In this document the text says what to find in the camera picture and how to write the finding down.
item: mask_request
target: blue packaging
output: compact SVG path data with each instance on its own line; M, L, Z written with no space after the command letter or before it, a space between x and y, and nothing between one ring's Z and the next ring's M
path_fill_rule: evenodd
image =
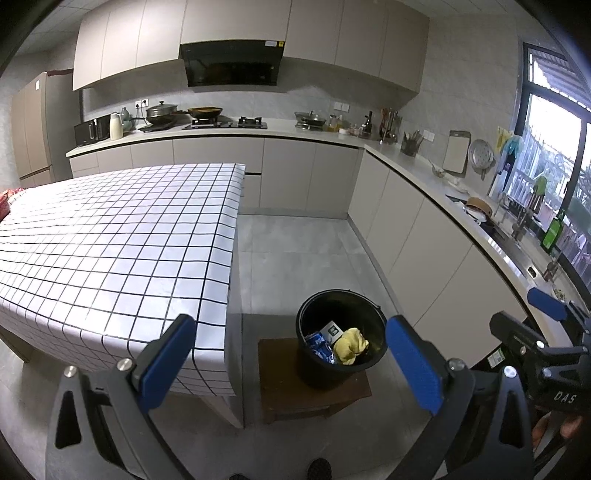
M320 332L311 333L304 337L310 349L322 360L330 364L335 364L335 355L333 354L330 344L322 336Z

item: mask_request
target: black bucket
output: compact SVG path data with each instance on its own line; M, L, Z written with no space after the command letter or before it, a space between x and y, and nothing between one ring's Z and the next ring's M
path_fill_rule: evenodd
M297 373L313 388L339 385L354 373L375 365L388 349L386 317L382 310L363 295L349 290L325 290L311 296L300 307L295 319L299 342ZM369 342L353 365L324 362L306 344L305 336L319 332L331 321L343 331L357 327Z

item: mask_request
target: floor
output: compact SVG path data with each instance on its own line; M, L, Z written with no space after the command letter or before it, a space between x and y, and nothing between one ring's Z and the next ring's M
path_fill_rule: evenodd
M246 428L237 430L198 398L169 395L151 416L197 479L299 480L324 456L336 479L384 480L414 443L428 415L389 352L368 370L372 397L329 419L261 423L256 345L294 336L294 314L310 295L346 288L395 313L377 272L345 220L239 217ZM23 363L0 343L0 430L42 480L48 417L63 365L35 353Z

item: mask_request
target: ceiling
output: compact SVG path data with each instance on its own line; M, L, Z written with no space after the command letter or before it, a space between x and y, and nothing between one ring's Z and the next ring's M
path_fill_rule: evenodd
M51 50L78 32L82 17L108 0L63 0L27 37L17 55Z
M108 0L63 0L19 48L17 55L54 48L78 32L82 18ZM515 0L399 0L429 17L463 14L523 14Z

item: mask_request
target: cutting board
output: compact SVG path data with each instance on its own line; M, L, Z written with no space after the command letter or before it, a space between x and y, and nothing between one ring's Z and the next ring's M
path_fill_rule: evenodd
M451 130L449 132L449 142L447 143L447 151L442 165L444 170L455 173L464 171L471 137L470 132L463 130Z

